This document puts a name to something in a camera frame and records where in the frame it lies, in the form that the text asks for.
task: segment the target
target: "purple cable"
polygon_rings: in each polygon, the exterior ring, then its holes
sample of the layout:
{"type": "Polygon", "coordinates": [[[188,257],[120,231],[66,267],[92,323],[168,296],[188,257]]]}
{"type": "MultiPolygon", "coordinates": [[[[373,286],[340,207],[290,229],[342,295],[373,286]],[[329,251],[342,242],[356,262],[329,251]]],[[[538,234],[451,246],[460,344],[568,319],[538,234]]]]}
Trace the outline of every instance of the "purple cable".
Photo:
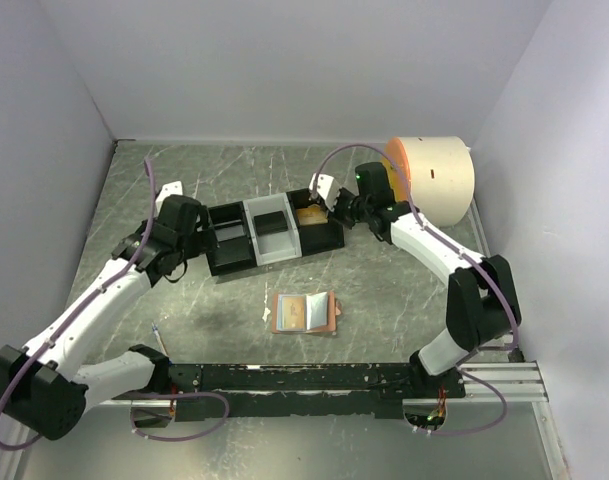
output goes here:
{"type": "Polygon", "coordinates": [[[462,363],[464,363],[466,360],[468,360],[472,356],[474,356],[477,353],[477,351],[491,351],[491,350],[492,351],[509,351],[509,350],[513,350],[514,348],[516,348],[518,346],[518,344],[519,344],[519,333],[518,333],[518,327],[517,327],[517,320],[515,318],[513,310],[511,309],[510,305],[508,304],[508,301],[506,300],[506,297],[504,296],[504,294],[500,290],[500,287],[497,285],[497,283],[495,283],[495,281],[491,278],[491,276],[488,273],[486,273],[486,271],[482,267],[480,267],[475,262],[475,260],[473,260],[466,253],[461,253],[460,254],[460,251],[457,248],[457,246],[455,246],[447,238],[444,238],[438,232],[433,230],[431,227],[429,227],[428,225],[424,224],[424,222],[422,221],[422,217],[420,217],[419,211],[417,210],[417,207],[413,203],[413,197],[411,196],[411,188],[410,188],[409,182],[408,181],[404,181],[404,179],[406,179],[406,175],[402,172],[402,169],[397,164],[397,162],[395,160],[393,160],[393,158],[391,156],[389,156],[386,152],[384,152],[382,149],[380,149],[378,147],[374,147],[373,145],[369,145],[369,144],[366,144],[366,143],[351,143],[351,144],[348,144],[348,145],[342,145],[341,147],[337,147],[336,149],[331,151],[328,155],[326,155],[326,158],[324,158],[324,160],[322,161],[320,166],[314,172],[315,178],[313,179],[313,186],[312,186],[312,190],[313,191],[311,193],[313,198],[317,197],[317,183],[318,183],[318,179],[319,179],[320,174],[322,173],[322,170],[324,169],[324,167],[328,163],[328,161],[331,158],[333,158],[335,155],[340,153],[341,151],[347,150],[349,148],[356,148],[356,147],[362,147],[362,148],[367,148],[369,150],[373,150],[374,152],[379,153],[380,155],[382,155],[384,158],[386,158],[390,162],[391,166],[395,169],[395,173],[400,177],[400,179],[402,179],[402,184],[404,185],[404,192],[406,193],[406,199],[407,199],[407,201],[409,203],[409,206],[411,207],[411,212],[413,213],[413,216],[415,217],[415,220],[417,221],[417,223],[419,223],[420,226],[424,230],[426,230],[432,237],[437,239],[440,243],[442,243],[444,246],[446,246],[449,250],[455,252],[458,256],[461,256],[461,258],[466,260],[475,269],[475,271],[477,273],[479,273],[479,275],[488,284],[489,288],[493,291],[493,293],[496,295],[497,299],[499,300],[500,304],[502,305],[502,308],[504,309],[504,311],[506,313],[506,316],[508,317],[508,321],[509,321],[509,323],[511,325],[511,330],[513,332],[513,341],[509,345],[506,345],[504,347],[481,347],[478,350],[471,352],[469,355],[467,355],[465,358],[463,358],[456,365],[456,367],[458,367],[458,371],[462,375],[464,375],[465,377],[470,378],[471,380],[473,380],[473,381],[475,381],[475,382],[477,382],[477,383],[479,383],[481,385],[484,385],[486,388],[488,388],[493,393],[495,393],[495,395],[497,395],[497,397],[500,399],[500,402],[502,402],[502,413],[500,414],[500,416],[497,417],[492,422],[486,424],[486,425],[482,425],[480,427],[466,429],[466,430],[456,430],[456,431],[450,431],[450,432],[449,431],[447,431],[447,432],[440,432],[440,431],[431,432],[429,430],[425,430],[425,429],[422,429],[420,427],[417,427],[417,429],[420,430],[420,431],[426,432],[427,434],[430,434],[430,435],[438,435],[438,436],[443,436],[443,437],[455,437],[455,436],[460,436],[460,435],[469,435],[469,434],[473,434],[473,433],[479,433],[479,432],[483,432],[485,430],[488,430],[490,428],[493,428],[494,426],[496,426],[500,422],[502,422],[504,420],[504,418],[506,418],[506,415],[508,414],[508,403],[506,402],[506,399],[504,398],[502,393],[497,388],[495,388],[493,385],[491,385],[488,382],[485,382],[481,378],[477,378],[477,377],[471,375],[470,373],[462,371],[461,369],[459,369],[459,366],[462,363]]]}
{"type": "MultiPolygon", "coordinates": [[[[17,374],[13,377],[11,382],[8,384],[8,387],[6,387],[6,390],[2,394],[2,397],[0,398],[0,417],[2,416],[2,412],[4,411],[4,408],[6,408],[6,404],[8,403],[8,401],[11,398],[11,395],[17,388],[17,386],[20,383],[20,381],[22,380],[22,378],[24,378],[24,375],[26,375],[26,372],[28,372],[28,370],[31,368],[31,366],[37,360],[40,359],[40,357],[44,354],[44,352],[46,352],[46,350],[48,350],[51,346],[53,346],[55,344],[55,342],[64,334],[64,332],[66,332],[66,330],[73,324],[73,322],[86,309],[86,307],[88,307],[97,297],[99,297],[102,294],[102,292],[106,291],[106,289],[109,286],[111,286],[117,280],[122,278],[130,270],[130,268],[135,264],[135,262],[141,255],[142,250],[144,249],[144,246],[146,245],[146,242],[148,242],[148,238],[151,235],[151,230],[153,229],[153,219],[155,217],[155,177],[153,174],[153,165],[151,164],[151,158],[148,156],[144,158],[144,169],[146,170],[146,174],[148,175],[148,178],[149,178],[151,202],[150,202],[148,219],[146,221],[146,228],[144,229],[144,233],[142,234],[142,241],[140,242],[140,245],[137,247],[137,249],[135,250],[135,253],[131,257],[131,259],[128,261],[128,263],[126,265],[124,265],[124,268],[122,268],[122,270],[120,270],[115,275],[113,275],[108,280],[106,280],[98,289],[93,290],[87,297],[85,297],[77,305],[77,307],[75,307],[71,311],[69,316],[66,317],[66,319],[60,324],[60,326],[53,332],[53,335],[51,335],[50,338],[47,341],[45,341],[42,344],[42,346],[40,346],[35,351],[35,353],[33,353],[33,355],[31,355],[29,357],[29,359],[26,361],[26,363],[24,363],[24,365],[22,365],[22,367],[19,369],[17,374]]],[[[18,444],[18,445],[8,445],[0,439],[0,450],[5,450],[5,451],[23,450],[23,449],[28,448],[31,445],[33,445],[40,438],[41,438],[41,435],[36,435],[35,437],[31,438],[30,440],[27,440],[26,442],[18,444]]]]}
{"type": "Polygon", "coordinates": [[[226,399],[226,397],[224,397],[223,395],[220,395],[219,393],[191,392],[191,393],[174,393],[174,394],[169,394],[169,395],[158,395],[155,393],[141,393],[141,394],[137,394],[135,396],[135,398],[145,398],[145,399],[155,399],[155,400],[179,400],[179,399],[186,399],[186,398],[205,398],[205,397],[215,398],[215,399],[219,400],[220,402],[222,402],[224,404],[224,413],[222,414],[222,418],[220,418],[215,425],[213,425],[210,428],[207,428],[206,430],[204,430],[202,432],[195,433],[193,435],[188,435],[186,437],[160,437],[158,435],[147,435],[146,433],[142,432],[139,428],[137,428],[135,426],[135,418],[133,417],[134,411],[131,410],[132,432],[135,435],[145,438],[146,440],[155,440],[157,442],[185,442],[187,440],[195,440],[197,438],[204,437],[204,436],[208,435],[209,433],[213,433],[215,430],[217,430],[222,425],[224,425],[224,422],[226,421],[226,419],[228,418],[228,414],[230,413],[230,406],[228,404],[228,400],[226,399]]]}

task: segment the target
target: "purple wire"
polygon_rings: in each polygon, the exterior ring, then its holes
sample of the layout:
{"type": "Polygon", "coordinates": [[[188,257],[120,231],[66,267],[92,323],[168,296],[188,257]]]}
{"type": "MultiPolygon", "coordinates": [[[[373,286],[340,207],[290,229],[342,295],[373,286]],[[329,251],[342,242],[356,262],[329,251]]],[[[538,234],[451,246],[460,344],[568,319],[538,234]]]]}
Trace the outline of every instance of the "purple wire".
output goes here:
{"type": "Polygon", "coordinates": [[[326,155],[326,158],[324,158],[324,160],[322,161],[320,166],[314,172],[315,178],[313,179],[313,186],[312,186],[313,188],[312,188],[312,193],[311,193],[313,198],[317,197],[317,183],[318,183],[318,179],[319,179],[320,174],[322,173],[322,170],[324,169],[326,164],[329,162],[329,160],[331,158],[333,158],[335,155],[337,155],[338,153],[340,153],[341,151],[343,151],[343,150],[347,150],[349,148],[356,148],[356,147],[362,147],[362,148],[367,148],[369,150],[373,150],[374,152],[379,153],[380,155],[382,155],[384,158],[386,158],[389,161],[391,166],[395,169],[395,173],[400,177],[401,183],[404,185],[404,192],[406,193],[406,199],[407,199],[407,201],[408,201],[408,203],[409,203],[409,205],[411,207],[411,212],[413,213],[413,217],[415,217],[415,220],[417,221],[417,223],[419,223],[420,226],[426,232],[428,232],[432,237],[437,239],[442,245],[446,246],[449,250],[455,252],[458,256],[460,256],[465,261],[467,261],[475,269],[475,271],[477,273],[479,273],[479,275],[488,284],[489,288],[493,291],[493,293],[495,294],[495,296],[499,300],[500,304],[502,305],[502,308],[504,309],[504,312],[506,313],[506,316],[508,317],[508,321],[509,321],[509,323],[511,325],[511,330],[513,332],[513,341],[509,345],[506,345],[504,347],[481,347],[478,350],[471,352],[469,355],[467,355],[465,358],[463,358],[456,365],[458,367],[459,372],[462,375],[464,375],[465,377],[470,378],[471,380],[473,380],[473,381],[475,381],[475,382],[477,382],[477,383],[479,383],[481,385],[484,385],[486,388],[488,388],[493,393],[495,393],[495,395],[497,395],[497,397],[500,399],[500,402],[502,402],[502,413],[500,414],[500,416],[497,417],[497,419],[495,419],[494,421],[492,421],[492,422],[490,422],[490,423],[488,423],[486,425],[482,425],[480,427],[471,428],[471,429],[467,429],[467,430],[456,430],[456,431],[450,431],[450,432],[449,431],[447,431],[447,432],[439,432],[439,431],[431,432],[429,430],[425,430],[425,429],[422,429],[420,427],[417,427],[417,428],[420,431],[424,431],[424,432],[426,432],[428,434],[439,435],[439,436],[448,436],[448,437],[455,437],[455,436],[460,436],[460,435],[469,435],[469,434],[472,434],[472,433],[479,433],[479,432],[483,432],[485,430],[488,430],[490,428],[493,428],[494,426],[496,426],[497,424],[502,422],[504,420],[504,418],[506,418],[506,415],[508,414],[508,404],[506,402],[506,399],[504,398],[502,393],[497,388],[495,388],[493,385],[491,385],[488,382],[485,382],[481,378],[477,378],[477,377],[471,375],[470,373],[462,371],[461,369],[459,369],[459,366],[462,363],[464,363],[465,361],[469,360],[478,351],[509,351],[509,350],[513,350],[514,348],[517,348],[517,346],[519,344],[519,333],[518,333],[517,319],[515,318],[515,314],[513,313],[513,310],[511,309],[510,305],[508,304],[508,301],[506,300],[506,297],[504,296],[504,294],[500,290],[500,287],[497,285],[497,283],[495,283],[495,281],[491,278],[491,276],[488,273],[486,273],[486,271],[475,262],[475,260],[473,260],[466,253],[463,253],[463,252],[460,253],[460,250],[457,248],[456,245],[451,243],[447,238],[445,238],[442,235],[440,235],[437,231],[433,230],[430,226],[424,224],[424,222],[422,220],[422,217],[420,217],[419,211],[417,210],[417,207],[413,203],[413,197],[411,196],[411,187],[409,185],[410,182],[404,181],[406,179],[406,175],[402,172],[402,169],[400,168],[400,166],[397,164],[397,162],[395,160],[393,160],[393,158],[391,156],[389,156],[382,149],[380,149],[378,147],[375,147],[373,145],[366,144],[366,143],[351,143],[351,144],[348,144],[348,145],[342,145],[341,147],[337,147],[336,149],[331,151],[328,155],[326,155]]]}
{"type": "Polygon", "coordinates": [[[155,393],[141,393],[141,394],[137,394],[135,398],[155,399],[155,400],[180,400],[180,399],[186,399],[186,398],[205,398],[205,397],[215,398],[215,399],[219,400],[220,402],[222,402],[224,404],[224,413],[222,414],[222,417],[217,421],[217,423],[215,425],[213,425],[210,428],[207,428],[206,430],[204,430],[202,432],[195,433],[193,435],[188,435],[186,437],[160,437],[158,435],[147,435],[146,433],[142,432],[139,428],[137,428],[135,426],[135,418],[133,416],[134,411],[131,410],[132,431],[135,435],[138,435],[147,440],[155,440],[157,442],[171,442],[171,443],[195,440],[197,438],[204,437],[204,436],[208,435],[209,433],[213,433],[215,430],[217,430],[222,425],[224,425],[224,422],[226,421],[226,419],[228,418],[228,415],[230,413],[230,405],[228,403],[228,400],[226,399],[226,397],[224,397],[223,395],[220,395],[219,393],[190,392],[190,393],[173,393],[173,394],[169,394],[169,395],[158,395],[155,393]]]}
{"type": "MultiPolygon", "coordinates": [[[[73,322],[86,309],[86,307],[88,307],[97,297],[99,297],[102,294],[102,292],[105,292],[109,286],[111,286],[117,280],[119,280],[124,275],[126,275],[126,273],[130,270],[130,268],[135,264],[135,262],[141,255],[142,250],[144,249],[144,246],[146,245],[146,242],[148,242],[148,239],[151,235],[151,230],[153,229],[153,219],[155,217],[155,176],[153,174],[153,165],[151,163],[151,158],[148,156],[144,158],[144,169],[149,178],[151,201],[150,201],[149,215],[148,215],[148,219],[146,221],[146,228],[144,229],[144,233],[142,234],[142,240],[141,240],[139,246],[137,247],[137,249],[135,250],[135,253],[133,253],[133,256],[127,262],[127,264],[124,265],[124,268],[122,268],[119,272],[117,272],[115,275],[113,275],[108,280],[106,280],[104,283],[102,283],[102,285],[100,287],[98,287],[96,290],[93,290],[88,296],[86,296],[71,311],[71,313],[68,315],[68,317],[66,317],[66,319],[53,332],[53,334],[35,351],[35,353],[33,353],[33,355],[31,355],[28,358],[26,363],[24,363],[24,365],[22,365],[22,367],[19,369],[17,374],[13,377],[11,382],[8,384],[8,387],[6,387],[6,390],[4,390],[4,393],[2,394],[2,397],[0,398],[0,418],[2,416],[4,408],[6,408],[6,405],[11,398],[11,395],[13,394],[13,392],[19,385],[22,378],[24,378],[24,375],[26,375],[26,372],[29,371],[31,366],[40,359],[40,357],[44,354],[44,352],[46,352],[46,350],[48,350],[50,347],[52,347],[55,344],[55,342],[64,334],[64,332],[66,332],[66,330],[73,324],[73,322]]],[[[27,440],[26,442],[18,444],[18,445],[9,445],[7,443],[4,443],[0,439],[0,450],[5,450],[5,451],[23,450],[23,449],[28,448],[31,445],[33,445],[40,438],[41,438],[41,435],[36,435],[35,437],[31,438],[30,440],[27,440]]]]}

